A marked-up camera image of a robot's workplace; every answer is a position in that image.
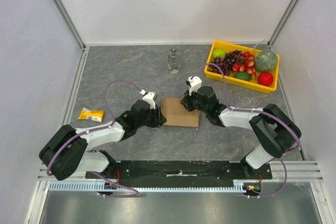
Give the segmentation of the brown cardboard box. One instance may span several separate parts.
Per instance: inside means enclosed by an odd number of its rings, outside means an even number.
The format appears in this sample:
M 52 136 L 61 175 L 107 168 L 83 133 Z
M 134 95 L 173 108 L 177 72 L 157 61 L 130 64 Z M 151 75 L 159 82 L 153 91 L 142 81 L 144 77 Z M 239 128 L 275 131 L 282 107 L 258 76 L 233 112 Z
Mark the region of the brown cardboard box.
M 166 118 L 164 123 L 166 126 L 199 126 L 199 111 L 187 111 L 181 104 L 181 98 L 164 97 L 162 100 L 162 114 Z

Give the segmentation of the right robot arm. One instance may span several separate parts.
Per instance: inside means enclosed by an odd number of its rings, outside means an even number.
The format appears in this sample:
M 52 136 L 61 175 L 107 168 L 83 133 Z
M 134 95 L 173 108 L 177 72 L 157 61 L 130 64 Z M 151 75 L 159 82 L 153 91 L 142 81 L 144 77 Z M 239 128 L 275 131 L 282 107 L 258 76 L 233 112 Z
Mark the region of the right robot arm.
M 234 108 L 220 103 L 209 86 L 186 90 L 181 104 L 187 111 L 205 113 L 212 125 L 254 132 L 259 145 L 243 158 L 240 172 L 245 178 L 254 178 L 265 163 L 300 147 L 301 131 L 275 104 L 259 109 Z

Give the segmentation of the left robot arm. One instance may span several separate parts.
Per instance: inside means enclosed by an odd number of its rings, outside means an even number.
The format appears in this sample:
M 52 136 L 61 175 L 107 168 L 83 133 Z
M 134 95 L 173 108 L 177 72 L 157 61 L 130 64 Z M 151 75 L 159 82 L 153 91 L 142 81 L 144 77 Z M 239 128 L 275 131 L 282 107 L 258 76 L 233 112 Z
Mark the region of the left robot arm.
M 111 178 L 115 165 L 102 152 L 89 151 L 106 143 L 124 141 L 141 127 L 157 128 L 166 122 L 159 105 L 137 100 L 130 110 L 123 112 L 113 122 L 99 127 L 73 128 L 63 125 L 42 148 L 39 159 L 47 167 L 47 175 L 64 180 L 73 173 L 96 171 L 103 178 Z

